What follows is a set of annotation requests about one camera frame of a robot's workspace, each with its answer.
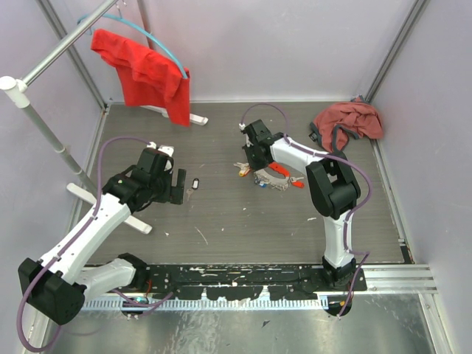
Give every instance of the metal pole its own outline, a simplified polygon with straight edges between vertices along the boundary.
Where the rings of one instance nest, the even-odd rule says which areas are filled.
[[[385,76],[390,70],[390,67],[392,67],[393,61],[398,56],[400,50],[403,48],[403,45],[405,44],[408,35],[412,31],[414,24],[417,23],[420,15],[423,13],[428,3],[429,0],[415,0],[409,14],[400,28],[400,32],[398,32],[397,37],[393,41],[392,47],[383,60],[383,63],[378,70],[377,75],[375,76],[375,79],[369,88],[369,91],[364,97],[368,103],[372,103],[374,96],[377,94],[378,89],[381,87],[381,84],[385,79]]]
[[[67,36],[66,28],[64,27],[62,21],[60,20],[54,7],[52,6],[51,1],[50,0],[36,0],[36,3],[38,3],[38,6],[43,11],[44,16],[49,22],[49,25],[51,26],[51,28],[56,33],[56,36],[59,39],[63,39],[64,37],[66,37]],[[87,70],[85,64],[82,61],[82,58],[79,55],[79,52],[75,49],[74,45],[71,45],[69,47],[67,54],[69,54],[72,60],[72,63],[74,64],[79,75],[82,77],[82,80],[84,81],[84,83],[87,85],[88,89],[94,96],[98,105],[100,106],[102,110],[104,110],[105,100],[100,94],[100,91],[98,90],[97,86],[95,85],[95,82],[91,78],[89,71]]]
[[[84,187],[93,195],[97,195],[97,187],[95,187],[94,182],[86,175],[82,167],[74,160],[74,158],[67,151],[66,147],[59,141],[59,139],[54,135],[52,130],[47,126],[43,121],[39,113],[34,109],[34,107],[29,104],[28,106],[21,109],[33,122],[34,125],[39,129],[39,131],[44,135],[46,140],[52,145],[54,151],[60,155],[62,160],[65,161],[67,166],[72,170],[72,172],[78,176],[80,181],[83,183]]]
[[[146,4],[144,0],[136,0],[136,2],[138,3],[139,14],[141,15],[142,28],[144,28],[147,33],[151,33],[148,12],[146,11]],[[152,42],[152,40],[148,37],[146,37],[146,39],[149,48],[156,50],[156,48],[154,48],[154,42]]]
[[[107,0],[103,2],[94,12],[83,20],[75,29],[70,32],[58,45],[28,74],[22,81],[30,86],[44,70],[54,63],[86,30],[88,30],[100,17],[103,16],[118,0]]]

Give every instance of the orange object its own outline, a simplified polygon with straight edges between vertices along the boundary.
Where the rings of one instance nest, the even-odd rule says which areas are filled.
[[[241,171],[239,171],[239,176],[240,177],[247,176],[249,172],[251,172],[251,169],[249,167],[247,167],[246,169],[241,169]]]
[[[304,188],[305,183],[300,182],[300,181],[295,181],[295,182],[292,182],[292,186],[297,187],[297,188]]]
[[[276,162],[272,162],[270,165],[269,165],[269,168],[275,172],[278,172],[282,175],[284,175],[284,177],[290,177],[290,173],[288,172],[288,170],[284,167],[282,167],[281,165],[277,164]]]

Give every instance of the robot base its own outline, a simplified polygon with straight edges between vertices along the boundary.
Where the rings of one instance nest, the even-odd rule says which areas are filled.
[[[271,301],[306,300],[318,299],[318,292],[333,290],[319,264],[169,264],[149,268],[154,299],[162,299],[172,291],[180,300],[198,300],[205,294],[210,300],[223,297],[233,301],[256,299],[266,291]],[[367,290],[362,270],[358,276],[355,290]],[[336,290],[346,291],[346,285]],[[122,291],[142,296],[142,292],[128,287]]]
[[[332,288],[346,288],[346,284],[353,278],[355,272],[355,258],[353,257],[351,261],[339,268],[334,268],[328,261],[323,257],[323,278],[325,282],[330,285]]]

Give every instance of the red cloth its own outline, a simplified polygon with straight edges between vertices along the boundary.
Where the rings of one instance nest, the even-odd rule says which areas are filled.
[[[349,141],[368,136],[371,139],[384,137],[381,118],[371,105],[360,102],[340,102],[331,105],[316,116],[313,131],[318,143],[329,152],[342,150]]]
[[[184,79],[171,59],[104,29],[94,31],[91,49],[117,70],[126,105],[166,108],[172,123],[190,125],[190,73],[187,68],[188,79]]]

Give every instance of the gray floor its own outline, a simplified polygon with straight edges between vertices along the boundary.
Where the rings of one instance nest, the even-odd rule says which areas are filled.
[[[104,263],[130,252],[148,263],[317,263],[325,249],[323,220],[308,191],[261,188],[251,176],[241,178],[235,162],[245,162],[243,135],[237,124],[249,103],[195,104],[192,112],[209,117],[204,126],[171,125],[160,114],[142,108],[113,105],[102,141],[113,136],[140,136],[175,146],[176,168],[187,170],[200,187],[181,206],[154,204],[136,214],[153,226],[141,235],[121,225],[97,250],[91,263]],[[308,138],[308,123],[329,103],[286,103],[290,135],[316,148]],[[269,107],[257,107],[246,122],[262,119],[273,133],[284,128],[282,117]],[[106,152],[104,180],[137,162],[143,145],[117,142]],[[372,179],[372,200],[353,219],[353,245],[370,250],[370,262],[401,262],[397,230],[392,223],[369,140],[352,141],[347,157]],[[366,195],[366,184],[358,176]]]
[[[82,311],[55,354],[435,353],[417,295],[356,295],[342,320],[323,310]]]

